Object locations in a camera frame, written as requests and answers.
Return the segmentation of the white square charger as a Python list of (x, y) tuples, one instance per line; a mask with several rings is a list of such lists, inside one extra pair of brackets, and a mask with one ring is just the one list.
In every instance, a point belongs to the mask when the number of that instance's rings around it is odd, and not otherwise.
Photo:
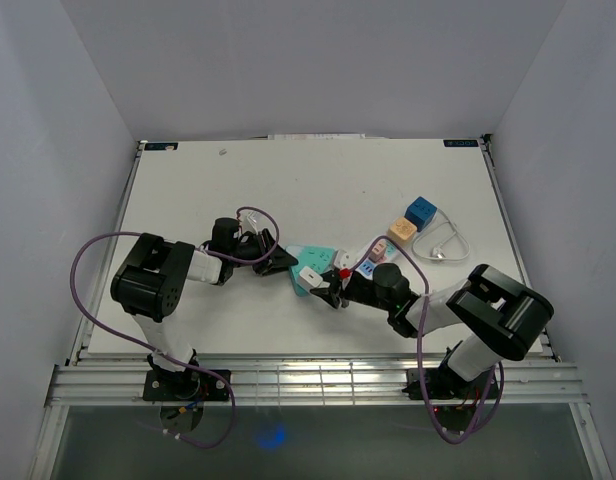
[(309, 266), (304, 266), (298, 274), (297, 284), (307, 292), (319, 288), (322, 283), (323, 277)]

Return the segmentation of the teal triangular socket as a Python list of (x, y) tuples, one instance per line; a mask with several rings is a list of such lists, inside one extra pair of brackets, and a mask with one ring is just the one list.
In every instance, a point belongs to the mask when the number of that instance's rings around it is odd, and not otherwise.
[(295, 294), (299, 297), (308, 296), (309, 293), (298, 283), (299, 273), (304, 267), (322, 274), (330, 269), (336, 250), (330, 247), (309, 245), (288, 245), (285, 250), (292, 255), (298, 263), (289, 268), (291, 284)]

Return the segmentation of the white colourful power strip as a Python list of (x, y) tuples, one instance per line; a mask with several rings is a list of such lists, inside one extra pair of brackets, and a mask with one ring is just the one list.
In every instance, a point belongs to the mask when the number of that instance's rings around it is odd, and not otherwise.
[(392, 263), (400, 255), (395, 245), (387, 239), (380, 239), (364, 257), (357, 271), (365, 278), (371, 279), (375, 268), (383, 263)]

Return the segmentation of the beige cube socket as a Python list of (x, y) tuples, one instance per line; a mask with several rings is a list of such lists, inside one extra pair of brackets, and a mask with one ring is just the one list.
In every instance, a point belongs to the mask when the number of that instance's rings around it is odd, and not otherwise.
[(387, 236), (393, 243), (399, 246), (407, 246), (413, 241), (417, 232), (418, 228), (415, 224), (405, 217), (399, 217), (388, 228)]

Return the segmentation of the blue cube socket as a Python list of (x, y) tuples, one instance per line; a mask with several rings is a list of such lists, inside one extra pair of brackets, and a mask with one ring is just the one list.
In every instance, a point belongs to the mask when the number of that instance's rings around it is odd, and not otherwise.
[(422, 196), (417, 197), (405, 210), (404, 217), (418, 232), (422, 232), (433, 220), (437, 207)]

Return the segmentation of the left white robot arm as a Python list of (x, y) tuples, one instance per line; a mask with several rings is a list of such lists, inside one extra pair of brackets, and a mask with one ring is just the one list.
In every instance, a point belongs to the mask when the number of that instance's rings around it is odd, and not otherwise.
[(173, 318), (185, 284), (221, 286), (242, 265), (268, 276), (297, 264), (268, 229), (246, 231), (238, 220), (223, 217), (215, 221), (211, 238), (202, 248), (141, 234), (115, 273), (110, 292), (140, 326), (147, 343), (156, 348), (148, 361), (158, 381), (185, 400), (200, 387), (198, 372), (190, 368), (196, 363), (196, 351)]

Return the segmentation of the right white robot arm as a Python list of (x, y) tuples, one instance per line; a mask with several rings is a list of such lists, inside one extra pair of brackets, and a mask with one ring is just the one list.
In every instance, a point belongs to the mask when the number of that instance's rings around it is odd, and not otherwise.
[(334, 268), (310, 293), (335, 309), (358, 303), (385, 311), (387, 323), (404, 338), (465, 325), (469, 336), (438, 367), (441, 388), (452, 397), (464, 396), (499, 361), (523, 360), (554, 315), (544, 296), (487, 264), (475, 267), (457, 286), (427, 295), (411, 290), (394, 263), (379, 265), (370, 279)]

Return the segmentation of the left blue corner label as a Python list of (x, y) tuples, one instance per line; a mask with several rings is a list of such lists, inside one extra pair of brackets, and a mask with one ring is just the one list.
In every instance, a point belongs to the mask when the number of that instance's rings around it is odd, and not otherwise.
[(178, 142), (147, 142), (144, 144), (144, 151), (176, 151)]

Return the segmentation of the blue corner label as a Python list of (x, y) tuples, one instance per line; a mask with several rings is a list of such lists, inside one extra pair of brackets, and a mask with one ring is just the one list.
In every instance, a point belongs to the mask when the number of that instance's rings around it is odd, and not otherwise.
[(178, 142), (147, 142), (144, 144), (144, 151), (176, 151)]
[(479, 142), (474, 139), (444, 139), (446, 148), (478, 148)]

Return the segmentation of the right blue corner label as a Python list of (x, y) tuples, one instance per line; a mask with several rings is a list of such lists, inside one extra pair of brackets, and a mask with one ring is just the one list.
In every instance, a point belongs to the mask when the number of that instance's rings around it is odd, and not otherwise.
[(474, 139), (444, 139), (446, 148), (478, 148), (479, 142)]

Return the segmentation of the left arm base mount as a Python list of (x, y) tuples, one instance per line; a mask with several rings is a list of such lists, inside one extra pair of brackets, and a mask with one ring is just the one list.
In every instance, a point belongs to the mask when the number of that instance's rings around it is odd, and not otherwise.
[(201, 422), (206, 402), (229, 400), (230, 370), (213, 370), (214, 375), (190, 369), (171, 371), (157, 365), (151, 355), (148, 363), (142, 400), (161, 404), (159, 418), (167, 430), (190, 433)]

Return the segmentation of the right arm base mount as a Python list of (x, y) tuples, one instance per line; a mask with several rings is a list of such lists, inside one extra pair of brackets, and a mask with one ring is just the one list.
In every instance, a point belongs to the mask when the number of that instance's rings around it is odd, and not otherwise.
[(453, 434), (465, 431), (482, 398), (497, 400), (501, 394), (496, 378), (487, 381), (488, 372), (481, 373), (471, 382), (459, 380), (456, 383), (444, 379), (437, 368), (424, 368), (423, 371), (435, 416), (441, 426)]

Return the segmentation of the aluminium rail frame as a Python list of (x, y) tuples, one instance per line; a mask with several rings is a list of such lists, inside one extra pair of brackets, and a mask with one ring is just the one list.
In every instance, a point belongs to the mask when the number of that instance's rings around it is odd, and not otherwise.
[[(218, 360), (227, 369), (240, 406), (397, 406), (407, 373), (416, 363), (402, 359)], [(148, 365), (144, 361), (84, 360), (60, 366), (51, 377), (49, 406), (131, 406), (141, 404)], [(588, 396), (577, 367), (533, 358), (504, 365), (503, 402), (585, 403)]]

